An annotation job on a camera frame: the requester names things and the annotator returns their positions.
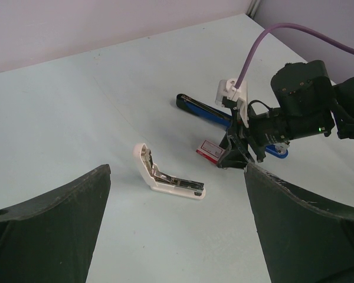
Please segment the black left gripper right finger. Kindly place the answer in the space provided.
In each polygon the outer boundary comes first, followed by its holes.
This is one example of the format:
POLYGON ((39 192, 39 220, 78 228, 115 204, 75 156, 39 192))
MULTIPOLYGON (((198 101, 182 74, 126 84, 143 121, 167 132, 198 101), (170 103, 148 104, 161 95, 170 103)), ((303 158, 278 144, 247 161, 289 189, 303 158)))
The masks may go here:
POLYGON ((253 163, 244 177, 271 282, 354 282, 354 207, 253 163))

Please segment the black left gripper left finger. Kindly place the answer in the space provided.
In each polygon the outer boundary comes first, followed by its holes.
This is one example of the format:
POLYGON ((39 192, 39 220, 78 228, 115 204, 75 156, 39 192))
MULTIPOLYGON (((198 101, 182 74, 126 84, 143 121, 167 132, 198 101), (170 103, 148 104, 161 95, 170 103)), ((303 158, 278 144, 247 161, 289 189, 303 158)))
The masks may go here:
POLYGON ((86 282, 109 197, 109 165, 0 209, 0 282, 86 282))

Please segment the blue and black stapler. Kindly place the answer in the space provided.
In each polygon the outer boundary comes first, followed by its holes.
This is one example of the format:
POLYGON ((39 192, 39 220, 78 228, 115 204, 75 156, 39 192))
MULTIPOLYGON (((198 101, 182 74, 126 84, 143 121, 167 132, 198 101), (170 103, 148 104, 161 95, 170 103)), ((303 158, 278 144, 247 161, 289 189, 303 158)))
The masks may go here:
MULTIPOLYGON (((226 129, 231 125, 231 115, 194 100, 186 94, 178 94, 176 96, 176 106, 185 112, 220 124, 226 129)), ((268 145, 265 147, 265 151, 279 159, 284 159, 289 154, 288 148, 289 142, 285 142, 268 145)))

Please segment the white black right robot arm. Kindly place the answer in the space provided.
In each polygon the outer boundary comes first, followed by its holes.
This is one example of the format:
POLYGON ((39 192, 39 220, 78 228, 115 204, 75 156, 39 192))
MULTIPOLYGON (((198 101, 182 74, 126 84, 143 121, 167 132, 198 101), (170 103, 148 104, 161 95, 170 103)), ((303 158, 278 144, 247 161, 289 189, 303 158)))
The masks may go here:
POLYGON ((243 169, 248 163, 261 163, 266 153, 287 154, 292 140, 337 129, 340 139, 354 139, 354 77, 333 85, 323 61, 288 63, 271 79, 278 107, 265 106, 257 114, 249 101, 247 84, 222 80, 217 104, 231 110, 230 126, 220 147, 218 168, 243 169))

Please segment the aluminium frame post right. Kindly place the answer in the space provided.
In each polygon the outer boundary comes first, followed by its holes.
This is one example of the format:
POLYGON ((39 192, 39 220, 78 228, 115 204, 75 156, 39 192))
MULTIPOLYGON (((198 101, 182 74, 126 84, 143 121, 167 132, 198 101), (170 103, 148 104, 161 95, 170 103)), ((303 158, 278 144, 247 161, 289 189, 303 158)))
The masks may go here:
POLYGON ((260 4, 262 3, 262 0, 251 0, 250 5, 246 11, 246 15, 253 19, 258 11, 258 8, 260 4))

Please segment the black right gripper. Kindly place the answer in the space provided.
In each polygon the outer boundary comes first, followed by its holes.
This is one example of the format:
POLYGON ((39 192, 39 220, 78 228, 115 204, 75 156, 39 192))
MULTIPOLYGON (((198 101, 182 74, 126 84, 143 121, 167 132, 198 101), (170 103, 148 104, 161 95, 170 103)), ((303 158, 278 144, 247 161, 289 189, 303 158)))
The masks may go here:
POLYGON ((217 161, 217 167, 244 169, 248 163, 261 163, 266 158, 265 147, 259 146, 250 136, 241 119, 231 110, 231 125, 219 144, 224 149, 217 161))

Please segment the red white staple box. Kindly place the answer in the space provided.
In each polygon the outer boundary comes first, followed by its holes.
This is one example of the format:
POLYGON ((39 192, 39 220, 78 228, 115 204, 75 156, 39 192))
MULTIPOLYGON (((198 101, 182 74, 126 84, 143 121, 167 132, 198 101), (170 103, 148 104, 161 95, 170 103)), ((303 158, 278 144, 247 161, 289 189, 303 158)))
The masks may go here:
POLYGON ((220 157, 224 153, 224 149, 217 146, 216 144, 204 140, 196 149, 196 153, 198 153, 203 158, 207 159, 213 164, 217 164, 220 157))

